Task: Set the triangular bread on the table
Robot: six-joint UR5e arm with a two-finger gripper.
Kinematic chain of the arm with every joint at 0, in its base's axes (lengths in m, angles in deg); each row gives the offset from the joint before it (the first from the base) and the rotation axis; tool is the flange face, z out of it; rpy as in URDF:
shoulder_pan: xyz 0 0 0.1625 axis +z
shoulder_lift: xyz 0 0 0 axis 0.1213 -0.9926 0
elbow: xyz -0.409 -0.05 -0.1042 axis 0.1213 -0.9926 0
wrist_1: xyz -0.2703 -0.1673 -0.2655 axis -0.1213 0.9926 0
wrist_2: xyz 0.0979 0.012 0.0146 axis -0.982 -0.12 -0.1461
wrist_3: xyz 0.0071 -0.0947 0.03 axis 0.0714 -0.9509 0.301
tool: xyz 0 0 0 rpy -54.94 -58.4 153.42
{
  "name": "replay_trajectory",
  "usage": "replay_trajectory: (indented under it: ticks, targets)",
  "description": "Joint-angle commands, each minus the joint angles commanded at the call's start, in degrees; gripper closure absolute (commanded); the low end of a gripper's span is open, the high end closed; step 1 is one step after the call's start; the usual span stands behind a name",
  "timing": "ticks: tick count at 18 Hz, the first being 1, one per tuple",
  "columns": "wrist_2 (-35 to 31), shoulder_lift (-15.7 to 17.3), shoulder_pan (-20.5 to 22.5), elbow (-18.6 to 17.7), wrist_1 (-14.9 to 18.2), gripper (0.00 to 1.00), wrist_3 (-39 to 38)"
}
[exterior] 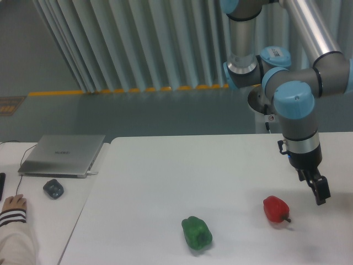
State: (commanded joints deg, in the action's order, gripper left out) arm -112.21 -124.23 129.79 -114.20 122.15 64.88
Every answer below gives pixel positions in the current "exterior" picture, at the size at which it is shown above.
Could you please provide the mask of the cream striped sleeve forearm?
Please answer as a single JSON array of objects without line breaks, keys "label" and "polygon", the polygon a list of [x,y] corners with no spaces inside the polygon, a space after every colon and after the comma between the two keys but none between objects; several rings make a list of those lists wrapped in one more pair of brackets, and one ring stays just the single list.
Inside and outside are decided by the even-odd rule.
[{"label": "cream striped sleeve forearm", "polygon": [[1,264],[36,264],[36,251],[26,210],[1,212]]}]

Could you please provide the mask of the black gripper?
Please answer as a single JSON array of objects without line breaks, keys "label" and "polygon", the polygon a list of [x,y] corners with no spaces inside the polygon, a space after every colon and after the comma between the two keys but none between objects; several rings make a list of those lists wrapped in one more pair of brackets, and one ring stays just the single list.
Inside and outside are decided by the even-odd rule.
[{"label": "black gripper", "polygon": [[317,205],[326,203],[326,199],[330,198],[331,195],[327,178],[320,176],[318,171],[318,166],[322,161],[321,146],[318,145],[313,151],[307,153],[294,153],[289,150],[283,151],[284,143],[282,140],[277,142],[280,154],[287,155],[290,165],[298,173],[299,181],[305,181],[311,188]]}]

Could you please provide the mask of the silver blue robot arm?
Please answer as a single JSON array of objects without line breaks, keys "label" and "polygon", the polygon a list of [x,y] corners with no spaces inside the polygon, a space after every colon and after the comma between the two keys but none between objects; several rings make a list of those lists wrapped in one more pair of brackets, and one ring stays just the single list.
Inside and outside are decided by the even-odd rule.
[{"label": "silver blue robot arm", "polygon": [[315,100],[352,91],[352,60],[341,52],[315,1],[280,1],[289,14],[309,59],[310,67],[291,71],[288,52],[267,47],[254,53],[255,20],[267,1],[221,1],[229,19],[231,53],[224,72],[231,88],[259,84],[279,119],[283,138],[280,153],[287,156],[300,181],[311,188],[316,203],[330,197],[327,179],[319,173],[322,161]]}]

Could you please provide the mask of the person's hand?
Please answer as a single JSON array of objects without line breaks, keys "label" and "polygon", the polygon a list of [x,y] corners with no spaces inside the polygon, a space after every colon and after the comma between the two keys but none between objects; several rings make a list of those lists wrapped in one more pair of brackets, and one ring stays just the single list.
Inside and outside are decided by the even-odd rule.
[{"label": "person's hand", "polygon": [[2,214],[26,214],[27,199],[22,194],[7,197],[2,207]]}]

